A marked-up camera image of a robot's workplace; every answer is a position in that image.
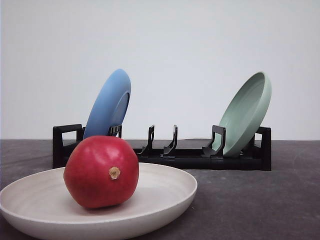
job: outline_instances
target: dish rack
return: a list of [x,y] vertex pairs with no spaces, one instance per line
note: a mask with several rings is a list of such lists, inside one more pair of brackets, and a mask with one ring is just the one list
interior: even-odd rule
[[[63,143],[63,133],[76,131],[76,142]],[[85,127],[81,124],[54,126],[52,139],[52,168],[64,167],[70,154],[83,139]],[[173,138],[168,146],[153,148],[155,126],[148,129],[147,145],[133,148],[139,162],[161,164],[178,169],[211,169],[211,170],[261,170],[271,171],[271,128],[260,126],[256,131],[262,135],[261,144],[255,144],[255,136],[242,149],[238,157],[225,157],[226,128],[213,125],[212,135],[206,146],[202,148],[177,148],[178,127],[173,127]],[[220,146],[214,150],[216,135],[221,136]],[[109,128],[107,136],[122,137],[122,125]]]

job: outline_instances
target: sage green plate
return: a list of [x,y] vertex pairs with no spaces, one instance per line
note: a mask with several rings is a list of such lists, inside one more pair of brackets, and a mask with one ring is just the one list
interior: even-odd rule
[[[262,123],[271,99],[271,82],[258,72],[240,88],[227,107],[219,126],[225,127],[225,157],[238,157]],[[213,149],[221,143],[216,134]]]

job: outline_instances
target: blue plate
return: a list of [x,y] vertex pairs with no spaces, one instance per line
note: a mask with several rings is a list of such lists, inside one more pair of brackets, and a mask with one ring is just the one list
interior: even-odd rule
[[107,135],[109,128],[122,124],[131,94],[131,82],[122,69],[114,71],[96,98],[85,127],[83,139]]

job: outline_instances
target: pomegranate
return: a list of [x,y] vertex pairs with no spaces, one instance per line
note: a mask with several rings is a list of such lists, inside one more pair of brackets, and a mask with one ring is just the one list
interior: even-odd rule
[[73,199],[85,208],[121,204],[137,187],[138,158],[115,136],[91,136],[73,150],[63,178]]

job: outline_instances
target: table surface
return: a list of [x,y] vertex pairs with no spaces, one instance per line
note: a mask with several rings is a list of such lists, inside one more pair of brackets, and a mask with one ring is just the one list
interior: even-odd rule
[[[200,148],[207,141],[180,140],[178,147]],[[134,148],[146,144],[129,142]],[[51,167],[51,140],[1,140],[1,189]],[[167,226],[132,239],[320,239],[320,141],[273,141],[272,171],[187,171],[198,181],[190,207]],[[17,231],[0,214],[0,239],[36,238]]]

